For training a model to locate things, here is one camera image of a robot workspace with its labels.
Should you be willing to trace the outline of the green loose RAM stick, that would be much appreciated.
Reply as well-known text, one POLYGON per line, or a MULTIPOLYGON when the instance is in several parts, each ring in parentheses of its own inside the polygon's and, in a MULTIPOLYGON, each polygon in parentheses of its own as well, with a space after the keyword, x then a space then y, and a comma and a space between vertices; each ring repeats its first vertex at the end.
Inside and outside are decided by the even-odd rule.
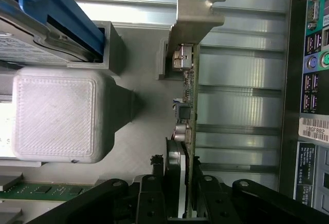
POLYGON ((93 188, 85 184, 20 182, 0 192, 0 200, 69 201, 93 188))

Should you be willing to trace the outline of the grey parts rack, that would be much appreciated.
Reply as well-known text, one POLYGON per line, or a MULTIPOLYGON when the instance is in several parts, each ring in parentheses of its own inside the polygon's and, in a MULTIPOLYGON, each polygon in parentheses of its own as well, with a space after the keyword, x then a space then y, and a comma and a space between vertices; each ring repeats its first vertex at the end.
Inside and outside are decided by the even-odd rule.
POLYGON ((150 174, 151 158, 167 154, 182 82, 161 80, 158 58, 168 29, 119 26, 119 74, 95 67, 29 66, 9 80, 0 102, 0 179, 119 185, 150 174))

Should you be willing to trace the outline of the open PC case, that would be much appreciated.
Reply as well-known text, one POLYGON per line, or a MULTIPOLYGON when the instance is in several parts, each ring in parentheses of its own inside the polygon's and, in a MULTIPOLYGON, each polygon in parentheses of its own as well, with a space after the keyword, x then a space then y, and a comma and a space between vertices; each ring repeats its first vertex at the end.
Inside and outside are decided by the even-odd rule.
POLYGON ((329 215, 329 0, 289 0, 279 192, 329 215))

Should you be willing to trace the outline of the silver hard disk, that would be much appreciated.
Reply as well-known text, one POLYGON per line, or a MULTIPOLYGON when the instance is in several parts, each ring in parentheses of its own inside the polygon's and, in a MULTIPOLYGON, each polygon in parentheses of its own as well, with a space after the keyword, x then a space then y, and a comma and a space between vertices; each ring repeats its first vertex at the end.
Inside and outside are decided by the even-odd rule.
POLYGON ((54 26, 26 15, 16 1, 0 0, 0 61, 67 66, 94 59, 92 52, 54 26))

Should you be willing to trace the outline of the blue disk carrier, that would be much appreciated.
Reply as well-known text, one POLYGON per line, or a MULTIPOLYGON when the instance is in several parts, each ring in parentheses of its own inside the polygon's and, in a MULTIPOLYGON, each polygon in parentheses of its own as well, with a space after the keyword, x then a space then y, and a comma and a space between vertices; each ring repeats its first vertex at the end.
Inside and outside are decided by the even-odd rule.
POLYGON ((0 43, 4 38, 69 63, 101 63, 106 42, 74 0, 0 0, 0 43))

